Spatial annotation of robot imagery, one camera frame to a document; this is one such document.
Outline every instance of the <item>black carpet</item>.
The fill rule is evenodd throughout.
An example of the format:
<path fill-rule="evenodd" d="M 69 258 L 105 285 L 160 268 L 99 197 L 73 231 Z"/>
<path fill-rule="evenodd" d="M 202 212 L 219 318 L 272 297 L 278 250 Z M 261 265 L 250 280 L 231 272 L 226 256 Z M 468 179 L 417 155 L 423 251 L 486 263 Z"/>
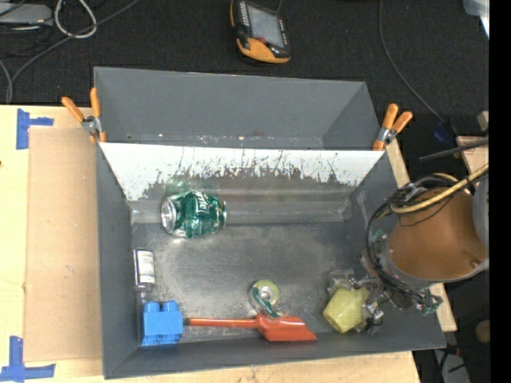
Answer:
<path fill-rule="evenodd" d="M 100 22 L 133 0 L 86 1 Z M 56 27 L 28 37 L 4 32 L 0 54 L 14 78 L 6 101 L 59 105 L 69 96 L 88 105 L 96 65 L 365 81 L 380 121 L 390 102 L 414 113 L 398 137 L 412 179 L 433 171 L 465 175 L 452 156 L 418 161 L 452 147 L 434 135 L 439 123 L 451 137 L 481 135 L 477 116 L 489 107 L 489 39 L 462 0 L 283 0 L 292 58 L 269 66 L 242 61 L 230 1 L 140 0 L 91 38 L 69 38 L 53 49 L 65 37 Z M 250 1 L 276 9 L 280 0 Z M 57 0 L 27 2 L 53 8 Z M 90 24 L 77 0 L 65 4 L 60 19 L 72 33 Z M 7 83 L 0 81 L 1 95 Z"/>

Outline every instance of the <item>orange device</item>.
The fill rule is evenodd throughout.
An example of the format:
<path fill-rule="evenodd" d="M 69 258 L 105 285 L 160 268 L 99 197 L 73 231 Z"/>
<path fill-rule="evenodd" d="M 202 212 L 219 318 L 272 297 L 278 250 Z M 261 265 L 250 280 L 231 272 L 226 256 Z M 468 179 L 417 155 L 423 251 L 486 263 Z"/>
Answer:
<path fill-rule="evenodd" d="M 268 64 L 291 59 L 287 27 L 278 12 L 248 0 L 232 0 L 231 26 L 236 29 L 236 44 L 245 57 Z"/>

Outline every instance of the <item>green can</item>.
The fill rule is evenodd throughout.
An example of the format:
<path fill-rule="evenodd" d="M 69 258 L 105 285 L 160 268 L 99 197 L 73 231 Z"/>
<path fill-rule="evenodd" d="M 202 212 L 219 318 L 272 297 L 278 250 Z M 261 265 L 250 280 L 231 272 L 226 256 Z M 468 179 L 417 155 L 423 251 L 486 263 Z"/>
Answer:
<path fill-rule="evenodd" d="M 194 239 L 225 227 L 225 202 L 202 191 L 183 191 L 165 197 L 161 223 L 171 235 Z"/>

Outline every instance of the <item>table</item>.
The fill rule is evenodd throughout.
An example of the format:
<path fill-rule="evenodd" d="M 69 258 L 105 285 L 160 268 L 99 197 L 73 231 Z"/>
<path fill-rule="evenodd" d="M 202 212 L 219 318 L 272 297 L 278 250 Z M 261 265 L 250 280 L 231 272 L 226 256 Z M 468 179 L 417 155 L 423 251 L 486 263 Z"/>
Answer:
<path fill-rule="evenodd" d="M 17 111 L 46 116 L 29 147 L 16 150 Z M 82 108 L 84 115 L 92 110 Z M 94 145 L 62 106 L 0 106 L 0 365 L 9 336 L 24 340 L 26 366 L 56 363 L 51 381 L 99 382 L 101 322 L 97 269 Z M 399 185 L 408 181 L 395 141 L 387 149 Z M 456 322 L 442 284 L 442 330 Z M 172 375 L 175 382 L 420 382 L 411 352 L 383 353 Z M 151 381 L 168 381 L 168 376 Z M 145 378 L 121 381 L 146 381 Z"/>

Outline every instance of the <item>blue tape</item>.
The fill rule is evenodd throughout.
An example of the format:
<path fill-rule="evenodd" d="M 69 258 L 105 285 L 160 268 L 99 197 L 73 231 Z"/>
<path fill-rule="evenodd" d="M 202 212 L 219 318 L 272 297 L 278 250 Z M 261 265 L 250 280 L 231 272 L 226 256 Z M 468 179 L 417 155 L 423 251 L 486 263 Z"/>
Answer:
<path fill-rule="evenodd" d="M 0 381 L 23 383 L 25 379 L 53 377 L 55 364 L 41 367 L 25 367 L 25 363 L 23 363 L 23 339 L 11 336 L 9 343 L 9 365 L 2 367 Z"/>
<path fill-rule="evenodd" d="M 53 126 L 53 119 L 45 117 L 30 119 L 30 114 L 28 112 L 18 109 L 16 149 L 27 149 L 29 147 L 29 128 L 34 125 Z"/>

